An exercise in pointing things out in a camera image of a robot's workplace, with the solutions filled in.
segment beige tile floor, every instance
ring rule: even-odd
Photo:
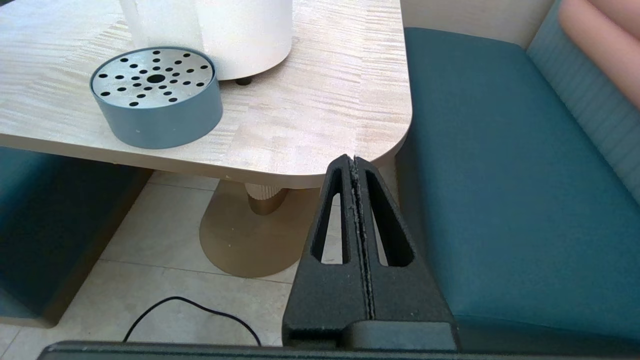
[[[146,308],[172,295],[232,313],[248,322],[263,344],[279,346],[282,315],[296,265],[262,279],[225,274],[204,256],[200,219],[217,179],[156,172],[94,266],[58,326],[36,329],[0,324],[0,360],[32,360],[62,340],[120,341]],[[335,203],[326,259],[340,261]],[[132,341],[252,345],[232,320],[180,302],[163,304],[142,321]]]

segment black cord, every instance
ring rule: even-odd
[[[258,346],[261,347],[262,343],[260,342],[260,338],[258,338],[258,335],[255,333],[255,331],[253,331],[253,329],[244,321],[240,320],[238,317],[233,316],[231,314],[227,314],[227,313],[223,313],[221,311],[215,311],[212,309],[208,309],[196,302],[193,302],[189,299],[185,299],[184,297],[180,297],[180,296],[172,296],[172,297],[168,297],[164,300],[160,300],[159,302],[156,302],[152,307],[148,308],[144,313],[142,313],[142,315],[140,315],[140,317],[138,317],[138,319],[133,323],[133,325],[131,325],[131,327],[129,328],[129,331],[127,331],[127,335],[125,335],[124,339],[122,340],[123,343],[126,343],[127,340],[129,339],[129,336],[131,336],[131,333],[133,332],[133,329],[136,328],[136,326],[138,325],[138,323],[140,323],[140,321],[142,321],[142,319],[151,312],[151,310],[157,308],[158,306],[164,304],[165,302],[171,301],[171,300],[180,300],[180,301],[184,301],[187,304],[191,304],[197,308],[199,308],[200,310],[204,310],[207,311],[208,313],[214,314],[214,315],[220,315],[220,316],[224,316],[225,318],[229,318],[231,320],[235,320],[237,322],[239,322],[242,326],[244,326],[245,329],[249,330],[249,332],[251,333],[251,335],[253,335],[253,338],[255,339],[255,342],[258,343]]]

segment teal bench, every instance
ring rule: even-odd
[[[0,147],[0,323],[55,326],[150,173]]]
[[[557,4],[528,51],[431,29],[405,37],[400,205],[463,350],[637,354],[640,149],[626,150],[631,165],[603,149],[640,113],[565,37]]]

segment table pedestal base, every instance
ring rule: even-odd
[[[200,244],[224,272],[262,277],[299,260],[316,212],[320,189],[289,190],[268,215],[254,213],[244,184],[221,180],[200,222]]]

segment round metal container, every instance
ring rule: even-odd
[[[214,65],[190,49],[152,47],[116,56],[93,73],[91,91],[118,139],[146,149],[192,142],[222,118]]]

